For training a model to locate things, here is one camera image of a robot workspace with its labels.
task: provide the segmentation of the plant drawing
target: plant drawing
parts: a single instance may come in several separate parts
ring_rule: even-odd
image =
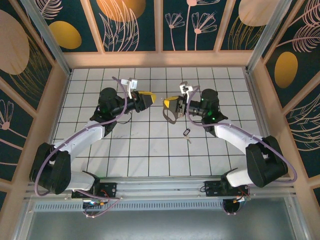
[[[304,26],[300,27],[293,39],[282,42],[276,47],[292,43],[295,52],[311,53],[320,44],[320,0],[308,0],[304,12],[290,25],[303,19]]]
[[[188,10],[186,14],[186,25],[185,25],[185,50],[188,51],[188,25],[189,25],[189,16],[190,16],[190,9],[191,7],[197,5],[210,5],[210,4],[217,4],[220,0],[186,0],[188,4]]]
[[[53,20],[60,10],[62,0],[35,0],[36,5],[44,19]]]
[[[7,104],[5,104],[5,101],[3,99],[0,99],[0,131],[11,131],[12,133],[26,139],[27,137],[12,130],[10,128],[10,122],[12,120],[14,114],[14,104],[10,101],[7,102]],[[0,138],[0,142],[4,143],[10,147],[16,148],[18,150],[23,150],[22,147],[17,146],[11,142],[8,142],[4,139]],[[0,164],[2,165],[17,165],[16,163],[6,163],[6,162],[0,162]]]
[[[175,48],[174,38],[172,34],[172,29],[183,27],[185,25],[185,22],[183,21],[183,17],[181,16],[181,13],[179,14],[173,13],[172,16],[170,13],[167,13],[165,15],[165,20],[170,28],[172,47],[173,47],[173,51],[175,51],[176,48]]]
[[[192,14],[192,25],[195,33],[194,50],[197,50],[198,34],[210,33],[217,30],[217,25],[214,25],[216,19],[214,13],[203,13],[199,18],[199,12]]]
[[[135,13],[123,1],[122,8],[115,0],[109,2],[111,4],[101,0],[103,12],[109,17],[99,13],[104,26],[103,46],[108,52],[127,52],[132,51],[132,48],[135,51],[139,44],[139,26]]]
[[[297,145],[300,151],[320,149],[320,94],[309,104],[292,109],[287,121],[294,140],[301,143]]]

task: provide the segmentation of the red wire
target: red wire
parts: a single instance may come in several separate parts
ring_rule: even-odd
[[[107,198],[109,197],[105,190],[101,189],[100,192],[103,192]]]

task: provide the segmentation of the flower illustration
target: flower illustration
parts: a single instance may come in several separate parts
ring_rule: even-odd
[[[10,101],[5,104],[5,101],[0,100],[0,129],[8,130],[10,121],[14,113],[14,104]]]
[[[10,101],[8,101],[5,104],[5,101],[1,99],[0,100],[0,130],[4,130],[4,131],[9,130],[12,133],[26,139],[27,138],[26,136],[23,136],[22,134],[14,131],[10,128],[10,122],[12,120],[13,113],[14,113],[14,104]],[[8,142],[8,141],[1,139],[1,138],[0,138],[0,142],[4,143],[6,145],[9,145],[13,148],[19,149],[19,150],[23,149],[22,147],[17,146],[15,144]]]
[[[181,16],[181,13],[173,13],[172,16],[170,13],[167,13],[165,15],[165,20],[170,28],[171,43],[172,43],[173,51],[175,51],[176,48],[175,48],[174,38],[172,35],[172,29],[183,27],[185,25],[185,22],[183,21],[183,17]]]
[[[188,4],[188,12],[186,14],[186,25],[185,25],[185,50],[188,51],[188,25],[189,25],[189,15],[190,8],[197,5],[210,5],[217,4],[220,0],[186,0]]]
[[[195,33],[194,40],[194,50],[197,50],[197,38],[198,34],[210,33],[217,30],[217,25],[214,25],[216,22],[215,14],[203,13],[199,18],[199,13],[192,14],[192,25]]]

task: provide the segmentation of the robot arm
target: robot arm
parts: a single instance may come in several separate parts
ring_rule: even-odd
[[[132,91],[127,97],[125,114],[135,110],[137,113],[149,108],[156,101],[156,95],[146,91]],[[116,121],[99,125],[116,118],[124,109],[125,100],[117,95],[113,88],[105,88],[100,92],[98,106],[90,121],[78,132],[68,144],[61,147],[45,165],[39,179],[39,185],[48,191],[61,194],[65,190],[84,190],[93,195],[100,191],[100,180],[89,172],[72,171],[71,162],[87,147],[107,136],[117,124]],[[41,165],[47,156],[57,147],[63,145],[68,137],[55,144],[43,143],[39,146],[32,169],[30,180],[36,181]]]
[[[163,102],[163,116],[171,124],[175,124],[178,118],[186,114],[189,92],[193,91],[193,87],[188,86],[187,82],[182,82],[180,89],[183,96],[173,96]],[[175,119],[169,118],[166,111],[172,112]],[[287,165],[277,155],[258,141],[231,127],[233,123],[220,111],[218,92],[215,90],[205,89],[201,93],[200,101],[190,100],[189,113],[192,116],[200,116],[203,125],[223,124],[205,126],[204,129],[213,136],[228,141],[246,155],[247,168],[232,169],[221,177],[225,189],[250,184],[262,188],[288,172]],[[255,137],[282,155],[274,137],[263,138],[256,135]]]

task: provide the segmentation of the cable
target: cable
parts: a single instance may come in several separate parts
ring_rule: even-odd
[[[124,86],[121,84],[121,80],[115,78],[114,76],[112,77],[115,81],[117,81],[117,83],[120,85],[120,87],[122,88],[122,91],[123,91],[123,94],[124,94],[124,107],[123,107],[123,110],[122,112],[120,113],[120,115],[118,115],[116,118],[110,120],[110,121],[105,121],[105,122],[102,122],[102,123],[97,123],[97,124],[94,124],[94,125],[91,125],[91,126],[88,126],[87,128],[84,128],[82,129],[81,131],[75,133],[74,135],[72,135],[71,137],[69,137],[64,143],[62,143],[60,146],[58,146],[57,148],[55,148],[47,157],[46,159],[44,160],[44,162],[42,163],[40,169],[39,169],[39,172],[35,178],[35,181],[34,181],[34,191],[35,191],[35,194],[38,196],[38,197],[43,197],[43,196],[46,196],[48,193],[50,193],[50,191],[47,191],[45,193],[39,193],[39,180],[40,180],[40,176],[45,168],[45,166],[47,165],[47,163],[49,162],[49,160],[51,159],[51,157],[57,152],[59,151],[59,149],[61,149],[62,147],[64,146],[67,146],[73,139],[77,138],[78,136],[80,136],[82,133],[88,131],[89,129],[92,129],[92,128],[95,128],[95,127],[99,127],[99,126],[103,126],[103,125],[106,125],[106,124],[110,124],[110,123],[113,123],[115,121],[117,121],[126,111],[127,109],[127,104],[128,104],[128,100],[127,100],[127,93],[126,93],[126,90],[124,88]]]
[[[293,172],[293,179],[288,180],[288,181],[287,180],[286,181],[275,180],[275,182],[291,184],[291,183],[294,183],[297,180],[297,178],[298,178],[297,171],[295,170],[294,166],[292,166],[292,164],[284,156],[282,156],[279,152],[277,152],[273,147],[269,146],[264,141],[260,140],[259,138],[255,137],[254,135],[248,133],[247,131],[243,130],[242,128],[237,127],[237,126],[235,126],[233,124],[228,124],[228,123],[197,124],[196,122],[192,121],[192,119],[190,117],[190,113],[189,113],[190,102],[191,102],[191,99],[194,97],[194,95],[196,94],[196,92],[199,89],[200,89],[199,86],[194,87],[194,91],[191,93],[191,95],[189,97],[189,101],[188,101],[188,103],[186,105],[186,117],[189,119],[189,121],[193,125],[198,126],[198,127],[227,126],[227,127],[234,128],[234,129],[238,130],[239,132],[243,133],[244,135],[252,138],[253,140],[255,140],[255,141],[259,142],[259,143],[261,143],[265,148],[269,149],[271,152],[273,152],[275,155],[277,155],[282,161],[284,161],[289,166],[289,168],[291,168],[291,170]]]
[[[94,218],[96,218],[96,217],[101,216],[102,214],[105,214],[107,211],[109,211],[109,209],[113,208],[113,207],[120,201],[120,198],[119,198],[119,197],[103,197],[103,196],[93,195],[93,194],[88,193],[88,192],[83,191],[83,190],[75,190],[75,191],[77,191],[77,192],[79,192],[79,193],[81,193],[81,194],[83,194],[83,195],[86,195],[86,196],[88,196],[88,197],[90,197],[90,198],[95,198],[95,199],[100,199],[100,200],[116,200],[116,201],[115,201],[113,204],[111,204],[107,209],[105,209],[105,210],[103,210],[103,211],[101,211],[101,212],[99,212],[99,213],[97,213],[97,214],[95,214],[95,215],[89,215],[89,214],[87,213],[88,207],[86,207],[85,210],[84,210],[84,214],[85,214],[85,216],[86,216],[87,218],[92,218],[92,219],[94,219]]]
[[[132,112],[130,111],[129,114],[131,114],[131,116],[130,116],[128,121],[126,121],[126,122],[118,122],[118,124],[127,124],[127,123],[129,123],[131,121],[131,119],[132,119]]]

